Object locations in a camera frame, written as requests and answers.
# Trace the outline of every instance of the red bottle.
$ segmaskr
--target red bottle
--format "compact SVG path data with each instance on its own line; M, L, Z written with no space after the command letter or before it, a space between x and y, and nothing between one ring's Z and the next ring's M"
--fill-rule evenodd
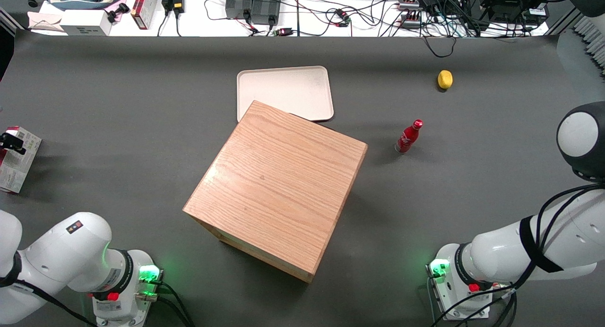
M395 150L399 153L406 153L412 147L415 140L418 139L418 130L422 127L422 120L415 120L414 124L404 130L399 140L395 144Z

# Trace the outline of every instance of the gray table surface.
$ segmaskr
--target gray table surface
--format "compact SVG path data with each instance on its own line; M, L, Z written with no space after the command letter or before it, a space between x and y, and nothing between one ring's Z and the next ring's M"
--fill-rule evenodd
M556 42L460 39L438 59L421 39L20 33L0 82L0 124L43 145L22 193L0 196L1 208L21 219L22 248L77 211L103 216L113 247L145 250L166 269L199 327L425 327L424 265L442 245L582 184L555 143L559 120L582 103ZM430 43L447 53L452 41ZM324 125L369 150L306 285L220 243L181 208L236 125L237 73L315 65L328 69L335 107ZM441 69L454 75L445 93ZM398 155L393 144L416 118L421 136ZM515 326L601 325L603 275L525 284ZM84 295L58 297L91 317ZM81 325L52 305L17 324ZM157 304L147 325L179 322Z

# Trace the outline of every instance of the wood grain surface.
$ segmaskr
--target wood grain surface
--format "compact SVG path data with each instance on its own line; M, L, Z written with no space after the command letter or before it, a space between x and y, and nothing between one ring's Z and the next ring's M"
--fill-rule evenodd
M254 101L183 210L222 241L309 282L366 151Z

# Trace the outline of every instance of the white box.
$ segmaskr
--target white box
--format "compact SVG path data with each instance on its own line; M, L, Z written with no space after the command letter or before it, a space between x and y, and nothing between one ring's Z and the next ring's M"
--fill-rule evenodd
M6 133L23 140L26 154L20 155L13 150L0 149L0 190L19 193L42 140L18 126L9 127Z
M107 13L102 9L68 9L59 25L67 35L107 36L112 30Z

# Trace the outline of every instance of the black strap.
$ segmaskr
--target black strap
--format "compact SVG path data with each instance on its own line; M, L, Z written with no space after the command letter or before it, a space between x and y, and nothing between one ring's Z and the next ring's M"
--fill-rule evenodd
M108 289L104 292L92 293L93 296L95 297L95 299L97 299L99 301L106 301L107 295L109 295L110 293L121 294L121 292L123 292L126 289L126 287L128 286L128 284L130 283L130 279L132 279L132 273L133 273L133 268L134 268L132 266L132 257L125 250L121 250L121 249L114 249L114 250L119 251L120 254L122 254L124 256L124 260L125 260L124 276L122 276L120 281L115 286L111 287L110 289Z
M519 224L519 236L521 237L521 243L525 248L525 252L527 252L527 256L529 256L530 260L532 260L536 266L540 267L540 269L546 271L547 273L556 273L557 271L562 271L562 267L546 258L546 256L544 256L544 254L538 249L534 239L534 234L532 234L531 226L529 224L532 217L533 215L525 217Z
M13 285L13 283L17 281L20 273L21 255L19 255L19 252L15 252L15 255L13 256L13 268L5 277L0 277L0 288Z

